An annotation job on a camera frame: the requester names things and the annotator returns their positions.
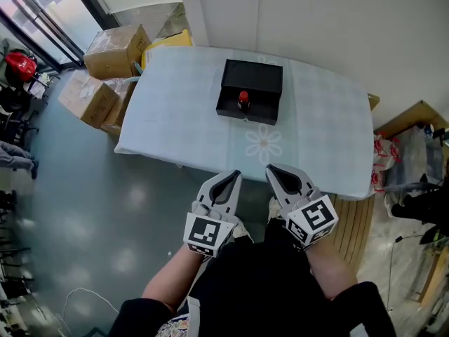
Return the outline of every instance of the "gray pants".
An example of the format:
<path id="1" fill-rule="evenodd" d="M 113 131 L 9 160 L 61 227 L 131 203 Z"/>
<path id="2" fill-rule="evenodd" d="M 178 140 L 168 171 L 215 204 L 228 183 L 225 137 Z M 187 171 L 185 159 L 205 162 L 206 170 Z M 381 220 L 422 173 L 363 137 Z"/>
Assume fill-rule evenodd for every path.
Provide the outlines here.
<path id="1" fill-rule="evenodd" d="M 34 164 L 28 152 L 18 146 L 0 141 L 0 167 L 31 171 Z"/>

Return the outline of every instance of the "checkered tablecloth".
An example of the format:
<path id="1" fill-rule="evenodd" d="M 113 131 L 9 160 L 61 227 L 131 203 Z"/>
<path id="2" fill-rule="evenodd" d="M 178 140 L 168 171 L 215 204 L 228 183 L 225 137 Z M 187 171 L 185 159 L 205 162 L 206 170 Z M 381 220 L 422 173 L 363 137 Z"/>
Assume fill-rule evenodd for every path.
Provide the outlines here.
<path id="1" fill-rule="evenodd" d="M 226 59 L 283 66 L 275 126 L 217 115 Z M 296 166 L 321 190 L 364 197 L 373 167 L 365 90 L 303 62 L 222 48 L 163 46 L 134 90 L 115 152 L 265 180 L 268 163 Z"/>

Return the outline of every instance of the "wooden slatted surface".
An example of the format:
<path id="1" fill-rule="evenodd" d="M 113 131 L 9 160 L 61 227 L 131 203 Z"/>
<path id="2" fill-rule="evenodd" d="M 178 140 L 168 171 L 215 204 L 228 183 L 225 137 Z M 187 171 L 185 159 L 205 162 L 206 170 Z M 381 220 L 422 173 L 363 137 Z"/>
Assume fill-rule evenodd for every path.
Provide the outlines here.
<path id="1" fill-rule="evenodd" d="M 332 195 L 330 200 L 340 221 L 328 238 L 333 241 L 338 253 L 357 272 L 370 232 L 374 196 L 361 201 L 345 201 Z"/>

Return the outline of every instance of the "bottle with red cap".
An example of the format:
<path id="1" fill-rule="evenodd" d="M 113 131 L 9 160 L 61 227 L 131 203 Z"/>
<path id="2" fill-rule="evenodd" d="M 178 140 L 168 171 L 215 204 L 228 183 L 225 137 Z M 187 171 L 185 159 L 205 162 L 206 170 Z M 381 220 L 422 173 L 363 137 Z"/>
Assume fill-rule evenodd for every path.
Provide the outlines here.
<path id="1" fill-rule="evenodd" d="M 242 91 L 239 95 L 239 100 L 237 101 L 237 106 L 242 112 L 247 112 L 250 107 L 250 98 L 248 96 L 248 92 Z"/>

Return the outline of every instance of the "black box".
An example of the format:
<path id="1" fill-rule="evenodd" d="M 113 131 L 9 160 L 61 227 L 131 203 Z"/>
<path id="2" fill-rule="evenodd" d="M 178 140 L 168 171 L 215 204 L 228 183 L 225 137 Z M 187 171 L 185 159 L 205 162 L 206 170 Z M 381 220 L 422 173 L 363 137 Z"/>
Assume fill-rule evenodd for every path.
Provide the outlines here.
<path id="1" fill-rule="evenodd" d="M 226 60 L 217 113 L 274 125 L 278 119 L 282 94 L 282 66 L 240 60 Z M 237 106 L 240 92 L 248 92 L 250 107 Z"/>

